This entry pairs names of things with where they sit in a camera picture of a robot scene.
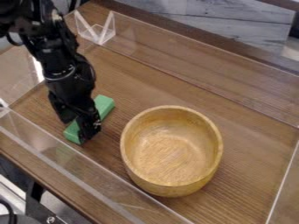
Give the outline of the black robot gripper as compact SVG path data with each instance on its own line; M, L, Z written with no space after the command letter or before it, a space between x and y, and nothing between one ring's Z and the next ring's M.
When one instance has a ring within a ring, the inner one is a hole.
M76 118L79 142L85 143L101 130L101 121L91 93L96 74L87 58L76 53L64 64L52 61L43 66L48 98L64 123Z

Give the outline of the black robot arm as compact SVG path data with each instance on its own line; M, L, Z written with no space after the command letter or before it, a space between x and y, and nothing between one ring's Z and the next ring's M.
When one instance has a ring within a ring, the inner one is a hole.
M24 46L41 63L48 99L63 123L75 122L80 142L101 129L92 99L96 73L79 53L79 42L52 0L0 0L0 38L17 34L15 46Z

